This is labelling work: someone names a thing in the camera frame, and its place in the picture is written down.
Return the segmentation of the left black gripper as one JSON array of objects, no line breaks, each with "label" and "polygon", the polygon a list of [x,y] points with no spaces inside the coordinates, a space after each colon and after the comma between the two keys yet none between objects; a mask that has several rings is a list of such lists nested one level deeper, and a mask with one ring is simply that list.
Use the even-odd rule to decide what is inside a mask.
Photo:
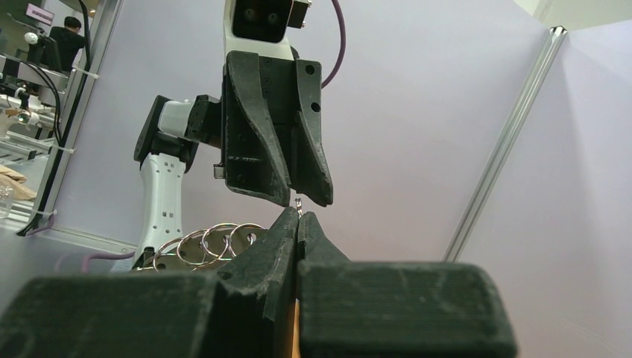
[{"label": "left black gripper", "polygon": [[318,62],[231,51],[222,93],[226,186],[287,207],[291,180],[315,204],[332,204],[321,110]]}]

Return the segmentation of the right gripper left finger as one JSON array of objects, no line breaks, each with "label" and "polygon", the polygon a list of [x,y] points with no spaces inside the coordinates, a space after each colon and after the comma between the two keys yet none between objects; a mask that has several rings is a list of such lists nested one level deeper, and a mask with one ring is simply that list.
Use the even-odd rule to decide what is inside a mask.
[{"label": "right gripper left finger", "polygon": [[206,272],[38,277],[1,316],[3,357],[290,357],[299,216]]}]

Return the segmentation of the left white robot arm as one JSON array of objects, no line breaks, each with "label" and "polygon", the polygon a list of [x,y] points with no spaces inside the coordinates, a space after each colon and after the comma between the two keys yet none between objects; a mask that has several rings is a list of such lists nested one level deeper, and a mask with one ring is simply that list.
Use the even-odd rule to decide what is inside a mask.
[{"label": "left white robot arm", "polygon": [[291,194],[327,207],[333,182],[323,149],[322,67],[289,59],[231,51],[221,97],[175,101],[159,95],[136,142],[144,189],[144,228],[133,266],[156,270],[168,247],[189,240],[182,231],[182,183],[199,145],[216,146],[213,175],[235,193],[281,207]]}]

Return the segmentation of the large grey toothed keyring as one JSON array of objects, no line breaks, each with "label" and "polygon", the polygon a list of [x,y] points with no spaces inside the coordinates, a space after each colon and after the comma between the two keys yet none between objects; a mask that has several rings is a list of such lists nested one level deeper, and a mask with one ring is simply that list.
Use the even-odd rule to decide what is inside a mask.
[{"label": "large grey toothed keyring", "polygon": [[132,270],[136,272],[201,271],[217,269],[246,251],[268,229],[255,223],[220,223],[177,237],[158,249],[148,249]]}]

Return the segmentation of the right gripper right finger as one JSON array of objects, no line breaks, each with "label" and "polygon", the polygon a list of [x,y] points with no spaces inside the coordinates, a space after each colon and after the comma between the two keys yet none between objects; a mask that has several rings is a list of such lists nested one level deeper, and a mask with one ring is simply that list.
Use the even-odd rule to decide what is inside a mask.
[{"label": "right gripper right finger", "polygon": [[516,357],[499,290],[467,263],[357,262],[314,213],[298,227],[302,357]]}]

